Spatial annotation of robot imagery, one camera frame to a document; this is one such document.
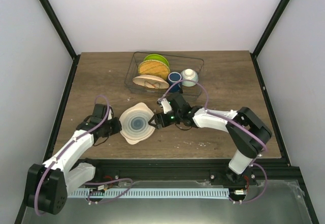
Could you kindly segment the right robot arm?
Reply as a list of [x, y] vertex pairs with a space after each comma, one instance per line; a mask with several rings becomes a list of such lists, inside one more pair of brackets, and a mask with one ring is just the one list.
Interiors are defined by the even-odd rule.
[[271, 130], [248, 107], [238, 111], [192, 107], [179, 93], [159, 99], [157, 104], [162, 112], [154, 114], [148, 121], [156, 129], [182, 123], [189, 128], [209, 128], [230, 135], [237, 150], [229, 162], [225, 177], [232, 185], [243, 180], [246, 168], [266, 150], [266, 144], [272, 138]]

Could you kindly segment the pale celadon ceramic bowl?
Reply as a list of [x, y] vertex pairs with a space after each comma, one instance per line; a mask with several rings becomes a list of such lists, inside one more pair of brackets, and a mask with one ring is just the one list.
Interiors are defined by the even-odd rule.
[[199, 77], [196, 71], [193, 69], [185, 69], [181, 72], [182, 79], [182, 86], [185, 87], [193, 87], [195, 86], [195, 82], [199, 81]]

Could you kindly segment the lime green plastic plate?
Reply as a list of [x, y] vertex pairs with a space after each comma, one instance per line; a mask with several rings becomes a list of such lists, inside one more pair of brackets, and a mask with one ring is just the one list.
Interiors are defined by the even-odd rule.
[[169, 66], [168, 60], [160, 54], [149, 54], [144, 58], [143, 61], [147, 61], [147, 60], [158, 60], [163, 62], [165, 65]]

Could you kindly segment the cream brown-rimmed plate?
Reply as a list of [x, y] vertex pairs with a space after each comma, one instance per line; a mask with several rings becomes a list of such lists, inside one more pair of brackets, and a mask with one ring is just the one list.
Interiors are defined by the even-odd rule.
[[132, 82], [136, 85], [152, 89], [168, 89], [170, 87], [167, 81], [152, 75], [136, 76], [132, 79]]

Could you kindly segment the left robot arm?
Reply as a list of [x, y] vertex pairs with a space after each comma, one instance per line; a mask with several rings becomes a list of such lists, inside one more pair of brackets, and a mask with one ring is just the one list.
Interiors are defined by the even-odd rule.
[[37, 214], [58, 214], [68, 195], [90, 182], [99, 185], [104, 179], [102, 170], [88, 163], [77, 164], [80, 156], [99, 138], [109, 138], [121, 131], [121, 123], [111, 106], [95, 104], [74, 131], [68, 142], [42, 164], [33, 164], [28, 172], [24, 203]]

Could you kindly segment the dark blue ceramic mug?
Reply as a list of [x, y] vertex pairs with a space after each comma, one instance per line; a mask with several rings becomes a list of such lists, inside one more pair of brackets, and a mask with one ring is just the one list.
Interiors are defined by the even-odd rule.
[[180, 82], [182, 80], [182, 75], [178, 72], [171, 72], [168, 75], [167, 82], [170, 85], [169, 92], [174, 93], [183, 93], [182, 89], [182, 83]]

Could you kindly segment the woven bamboo tray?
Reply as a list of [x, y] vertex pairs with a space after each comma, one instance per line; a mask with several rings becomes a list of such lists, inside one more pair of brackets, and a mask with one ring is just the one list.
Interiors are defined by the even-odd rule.
[[170, 68], [161, 61], [150, 59], [139, 64], [138, 73], [165, 78], [170, 73]]

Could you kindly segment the white bottom plate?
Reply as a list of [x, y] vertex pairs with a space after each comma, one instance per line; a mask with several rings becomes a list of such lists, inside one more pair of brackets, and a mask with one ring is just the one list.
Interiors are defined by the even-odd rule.
[[120, 133], [128, 144], [135, 145], [152, 136], [155, 127], [149, 125], [149, 120], [153, 116], [153, 111], [142, 102], [128, 108], [121, 114], [119, 118], [122, 127]]

